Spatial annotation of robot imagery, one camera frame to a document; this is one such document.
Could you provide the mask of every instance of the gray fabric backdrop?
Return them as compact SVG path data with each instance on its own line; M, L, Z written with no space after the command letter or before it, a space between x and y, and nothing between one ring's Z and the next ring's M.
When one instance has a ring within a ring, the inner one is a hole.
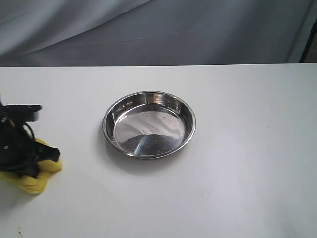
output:
M314 2L5 0L0 66L284 63Z

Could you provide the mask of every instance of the stainless steel bowl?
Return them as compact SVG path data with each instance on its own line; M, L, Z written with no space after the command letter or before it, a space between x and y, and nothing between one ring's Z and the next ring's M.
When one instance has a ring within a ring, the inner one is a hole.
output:
M195 115L180 98L144 91L115 102L103 119L107 142L118 151L140 159L170 155L194 134Z

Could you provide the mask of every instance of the white tabletop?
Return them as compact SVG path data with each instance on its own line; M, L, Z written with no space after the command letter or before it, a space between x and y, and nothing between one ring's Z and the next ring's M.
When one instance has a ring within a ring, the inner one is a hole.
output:
M105 147L104 113L142 90L196 114L179 153ZM0 68L0 92L43 105L31 126L64 160L39 196L0 183L0 237L316 237L317 64Z

